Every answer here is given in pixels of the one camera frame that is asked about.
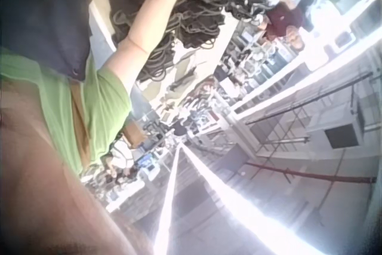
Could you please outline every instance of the red shirt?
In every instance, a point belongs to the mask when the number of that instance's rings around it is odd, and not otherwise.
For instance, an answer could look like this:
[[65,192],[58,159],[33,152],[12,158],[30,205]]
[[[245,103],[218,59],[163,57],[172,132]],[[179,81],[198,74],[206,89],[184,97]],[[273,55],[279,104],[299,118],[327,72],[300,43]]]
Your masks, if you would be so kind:
[[274,9],[267,12],[270,23],[266,27],[267,37],[284,37],[287,34],[287,27],[293,25],[300,28],[304,22],[304,15],[296,7],[293,10],[283,4],[278,4]]

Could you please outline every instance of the ceiling light fixture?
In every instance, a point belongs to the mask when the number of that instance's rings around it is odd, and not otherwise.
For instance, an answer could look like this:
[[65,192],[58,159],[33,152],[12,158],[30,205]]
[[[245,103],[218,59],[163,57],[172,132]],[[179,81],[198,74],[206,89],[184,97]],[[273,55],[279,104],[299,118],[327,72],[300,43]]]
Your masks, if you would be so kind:
[[271,251],[277,255],[323,255],[277,220],[265,216],[256,206],[219,179],[188,147],[182,143],[180,146],[225,207]]
[[172,214],[172,201],[174,199],[175,181],[177,177],[179,150],[177,147],[175,152],[174,161],[170,173],[170,178],[167,184],[165,201],[162,207],[161,218],[159,219],[158,233],[156,234],[154,243],[154,255],[166,255],[168,249],[168,237],[170,234],[171,214]]

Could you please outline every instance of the green shirt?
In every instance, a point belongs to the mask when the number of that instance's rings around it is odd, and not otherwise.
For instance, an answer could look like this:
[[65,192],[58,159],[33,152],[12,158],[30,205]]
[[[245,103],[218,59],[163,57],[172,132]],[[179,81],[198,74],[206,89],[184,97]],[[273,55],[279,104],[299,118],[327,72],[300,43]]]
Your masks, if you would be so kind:
[[[4,48],[1,48],[1,75],[38,86],[41,108],[53,145],[63,161],[79,174],[82,164],[73,126],[69,80]],[[81,97],[85,126],[90,137],[91,162],[98,162],[122,128],[131,110],[130,98],[122,82],[108,68],[95,69],[92,55],[87,60]]]

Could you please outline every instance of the man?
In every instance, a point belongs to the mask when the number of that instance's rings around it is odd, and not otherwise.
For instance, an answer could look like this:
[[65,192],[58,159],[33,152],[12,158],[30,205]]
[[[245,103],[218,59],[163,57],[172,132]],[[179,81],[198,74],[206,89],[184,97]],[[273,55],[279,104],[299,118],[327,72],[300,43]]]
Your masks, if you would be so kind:
[[296,51],[304,49],[304,41],[298,32],[304,22],[304,15],[293,0],[266,0],[274,7],[269,10],[259,28],[266,31],[270,41],[277,37],[285,37]]
[[84,83],[2,50],[1,241],[16,254],[151,254],[81,185],[129,111],[128,95],[176,0],[145,0],[127,38]]
[[110,153],[104,157],[104,161],[114,179],[117,178],[118,173],[128,176],[130,168],[134,165],[133,153],[123,138],[114,143]]

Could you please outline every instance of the red pipe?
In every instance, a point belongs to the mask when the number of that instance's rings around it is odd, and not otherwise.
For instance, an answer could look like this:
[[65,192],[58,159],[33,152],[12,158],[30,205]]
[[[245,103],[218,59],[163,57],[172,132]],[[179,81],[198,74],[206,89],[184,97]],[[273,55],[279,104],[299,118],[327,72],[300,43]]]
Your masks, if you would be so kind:
[[292,176],[308,177],[310,179],[327,180],[327,181],[330,181],[330,182],[375,183],[377,181],[376,177],[327,176],[327,175],[324,175],[324,174],[302,173],[302,172],[293,171],[293,170],[282,170],[280,168],[275,168],[275,167],[265,167],[263,165],[253,164],[251,162],[246,162],[245,164],[253,166],[253,167],[258,167],[260,169],[272,170],[272,171],[275,171],[277,173],[290,174]]

